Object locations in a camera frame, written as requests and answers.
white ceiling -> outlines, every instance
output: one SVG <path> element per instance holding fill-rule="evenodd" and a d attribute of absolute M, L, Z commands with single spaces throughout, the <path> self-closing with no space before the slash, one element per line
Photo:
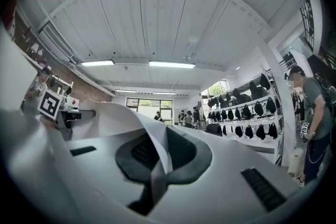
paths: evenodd
<path fill-rule="evenodd" d="M 51 24 L 79 61 L 113 59 L 120 65 L 78 67 L 110 89 L 200 91 L 223 77 L 242 53 L 266 39 L 304 0 L 18 0 L 48 46 Z M 55 46 L 49 46 L 60 54 Z M 193 70 L 148 67 L 149 59 L 185 61 Z"/>

bag display rack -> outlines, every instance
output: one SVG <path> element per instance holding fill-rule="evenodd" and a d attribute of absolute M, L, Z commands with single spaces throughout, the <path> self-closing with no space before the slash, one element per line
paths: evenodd
<path fill-rule="evenodd" d="M 239 105 L 234 105 L 234 106 L 228 106 L 226 108 L 218 108 L 218 109 L 212 109 L 212 112 L 217 112 L 217 111 L 222 111 L 225 110 L 227 112 L 227 110 L 231 109 L 232 111 L 234 111 L 234 109 L 236 108 L 242 108 L 245 105 L 248 106 L 254 106 L 257 102 L 265 102 L 268 100 L 268 98 L 271 98 L 276 106 L 276 100 L 277 99 L 279 101 L 280 104 L 280 109 L 282 111 L 282 107 L 281 107 L 281 100 L 278 96 L 278 94 L 276 93 L 276 91 L 274 90 L 274 88 L 272 87 L 271 83 L 270 83 L 270 77 L 272 78 L 272 73 L 269 70 L 266 70 L 262 65 L 261 65 L 261 70 L 262 72 L 255 78 L 252 79 L 252 81 L 256 84 L 259 85 L 259 81 L 261 78 L 261 74 L 265 75 L 265 77 L 267 78 L 268 83 L 270 84 L 270 89 L 267 90 L 267 92 L 269 93 L 267 96 L 256 99 L 256 100 L 252 100 L 246 103 L 242 103 Z M 239 92 L 244 92 L 246 90 L 249 89 L 249 83 L 250 81 L 246 82 L 244 85 L 240 86 L 238 89 Z M 220 96 L 222 96 L 222 98 L 225 98 L 225 94 L 221 94 L 219 96 L 216 96 L 217 98 L 219 98 Z M 248 147 L 250 147 L 251 149 L 253 149 L 256 152 L 260 152 L 261 155 L 271 155 L 272 156 L 272 162 L 276 165 L 280 165 L 281 159 L 282 159 L 282 149 L 283 149 L 283 132 L 284 132 L 284 127 L 280 126 L 280 120 L 282 119 L 282 115 L 278 115 L 277 110 L 275 111 L 274 114 L 263 114 L 262 116 L 257 116 L 255 118 L 252 118 L 250 120 L 224 120 L 224 121 L 220 121 L 218 122 L 221 126 L 221 128 L 227 127 L 227 126 L 232 126 L 233 130 L 235 129 L 235 127 L 237 126 L 241 126 L 243 128 L 243 136 L 242 137 L 238 137 L 236 135 L 236 133 L 233 131 L 231 132 L 231 128 L 226 129 L 226 133 L 227 136 L 223 136 L 225 138 L 229 138 L 235 141 L 238 141 Z M 274 123 L 277 127 L 277 132 L 278 132 L 278 137 L 276 139 L 273 139 L 272 137 L 270 137 L 269 135 L 266 135 L 264 140 L 261 140 L 260 138 L 258 138 L 255 133 L 258 129 L 258 127 L 260 125 L 270 125 Z M 248 138 L 245 135 L 245 131 L 244 131 L 244 127 L 247 126 L 251 126 L 254 129 L 254 136 L 253 138 Z"/>

ceiling beam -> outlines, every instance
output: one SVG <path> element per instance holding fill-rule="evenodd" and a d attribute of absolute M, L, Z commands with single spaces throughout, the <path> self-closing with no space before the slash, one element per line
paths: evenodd
<path fill-rule="evenodd" d="M 152 89 L 167 89 L 167 90 L 190 90 L 190 91 L 200 91 L 200 86 L 193 85 L 174 85 L 171 84 L 155 84 L 155 83 L 140 83 L 140 82 L 115 82 L 115 81 L 104 81 L 97 80 L 96 83 L 100 86 L 110 86 L 110 87 L 133 87 L 133 88 L 152 88 Z"/>

gray t-shirt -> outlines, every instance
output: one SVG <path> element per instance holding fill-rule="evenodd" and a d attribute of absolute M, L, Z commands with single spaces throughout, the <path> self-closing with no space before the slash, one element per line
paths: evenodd
<path fill-rule="evenodd" d="M 304 120 L 310 122 L 313 117 L 314 108 L 315 108 L 315 100 L 321 94 L 323 99 L 326 100 L 326 96 L 324 94 L 323 89 L 319 85 L 319 83 L 314 78 L 306 78 L 303 84 L 303 92 L 304 92 L 304 107 L 305 107 L 305 117 Z M 332 129 L 332 116 L 329 108 L 324 106 L 324 114 L 323 118 L 316 129 L 316 134 L 313 137 L 313 140 L 320 139 L 325 135 L 329 135 Z"/>

window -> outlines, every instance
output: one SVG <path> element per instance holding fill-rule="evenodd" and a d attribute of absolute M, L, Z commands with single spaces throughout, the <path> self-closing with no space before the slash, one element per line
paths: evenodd
<path fill-rule="evenodd" d="M 172 124 L 173 101 L 172 100 L 151 100 L 127 98 L 126 106 L 133 111 L 154 118 L 157 111 L 160 111 L 163 122 L 167 125 Z"/>

